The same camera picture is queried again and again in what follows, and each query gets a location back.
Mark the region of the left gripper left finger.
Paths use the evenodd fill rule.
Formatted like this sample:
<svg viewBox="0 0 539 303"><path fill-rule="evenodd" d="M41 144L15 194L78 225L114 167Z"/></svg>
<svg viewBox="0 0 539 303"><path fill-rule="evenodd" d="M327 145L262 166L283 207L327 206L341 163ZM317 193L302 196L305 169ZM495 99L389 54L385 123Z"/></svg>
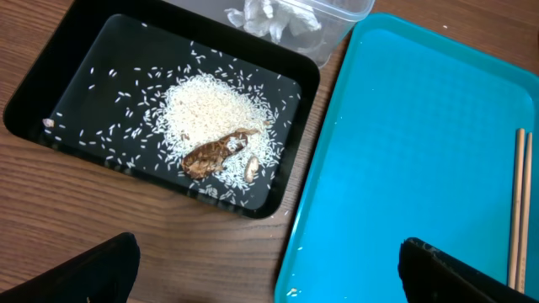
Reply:
<svg viewBox="0 0 539 303"><path fill-rule="evenodd" d="M43 274L1 293L1 303L126 303L141 251L123 232Z"/></svg>

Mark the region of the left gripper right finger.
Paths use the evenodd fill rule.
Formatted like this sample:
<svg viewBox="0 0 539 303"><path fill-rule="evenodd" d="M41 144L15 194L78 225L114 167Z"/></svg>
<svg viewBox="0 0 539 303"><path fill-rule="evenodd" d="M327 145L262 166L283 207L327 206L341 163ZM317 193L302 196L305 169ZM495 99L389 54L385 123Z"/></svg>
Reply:
<svg viewBox="0 0 539 303"><path fill-rule="evenodd" d="M401 244L398 274L408 303L537 303L416 237Z"/></svg>

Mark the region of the wooden chopstick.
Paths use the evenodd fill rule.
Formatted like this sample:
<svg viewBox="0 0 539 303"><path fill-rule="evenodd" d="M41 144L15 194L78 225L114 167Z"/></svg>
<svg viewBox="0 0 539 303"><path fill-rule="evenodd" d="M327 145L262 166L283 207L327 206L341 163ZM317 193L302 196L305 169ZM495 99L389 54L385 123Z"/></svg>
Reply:
<svg viewBox="0 0 539 303"><path fill-rule="evenodd" d="M520 202L520 233L516 276L516 289L524 294L526 288L526 262L531 208L531 173L532 173L533 134L525 134L525 152L522 169Z"/></svg>
<svg viewBox="0 0 539 303"><path fill-rule="evenodd" d="M508 286L516 289L517 269L519 261L520 239L520 208L523 185L523 169L526 147L526 131L518 129L515 137L515 161L513 172L513 193L510 228L510 257L508 271Z"/></svg>

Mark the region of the brown food scraps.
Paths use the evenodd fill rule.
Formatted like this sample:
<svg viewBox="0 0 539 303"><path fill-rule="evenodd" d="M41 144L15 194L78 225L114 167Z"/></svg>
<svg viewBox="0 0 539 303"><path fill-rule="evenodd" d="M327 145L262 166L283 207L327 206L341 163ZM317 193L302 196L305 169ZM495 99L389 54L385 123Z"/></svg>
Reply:
<svg viewBox="0 0 539 303"><path fill-rule="evenodd" d="M224 169L223 163L248 145L248 138L258 130L237 129L216 141L196 147L181 161L182 170L192 179L203 179Z"/></svg>

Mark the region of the white rice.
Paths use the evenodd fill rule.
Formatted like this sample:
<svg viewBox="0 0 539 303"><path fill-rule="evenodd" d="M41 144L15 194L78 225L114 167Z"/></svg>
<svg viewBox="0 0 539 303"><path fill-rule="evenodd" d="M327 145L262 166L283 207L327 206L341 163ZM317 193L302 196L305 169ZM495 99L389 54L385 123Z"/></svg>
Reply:
<svg viewBox="0 0 539 303"><path fill-rule="evenodd" d="M79 140L82 146L101 147L109 160L125 161L135 167L124 147L113 148L113 136L136 144L157 143L158 163L173 170L177 177L188 178L193 185L203 185L205 192L222 201L250 190L283 152L276 135L287 97L273 105L264 95L262 84L240 66L226 63L208 66L216 57L189 45L188 62L175 68L145 67L141 81L132 92L113 95L116 102L132 102L125 114L141 111L138 126L113 123L100 135ZM248 145L229 157L224 169L203 179L190 178L181 167L182 159L196 147L216 141L237 129L258 130L248 138Z"/></svg>

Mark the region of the white napkin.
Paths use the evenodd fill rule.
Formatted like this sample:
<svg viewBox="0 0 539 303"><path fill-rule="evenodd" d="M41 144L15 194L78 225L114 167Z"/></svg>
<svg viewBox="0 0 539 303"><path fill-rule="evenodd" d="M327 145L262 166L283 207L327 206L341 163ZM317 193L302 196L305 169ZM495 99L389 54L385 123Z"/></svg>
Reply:
<svg viewBox="0 0 539 303"><path fill-rule="evenodd" d="M227 8L224 13L234 27L256 37L269 35L276 44L286 28L293 36L322 28L313 8L299 1L245 0L243 10Z"/></svg>

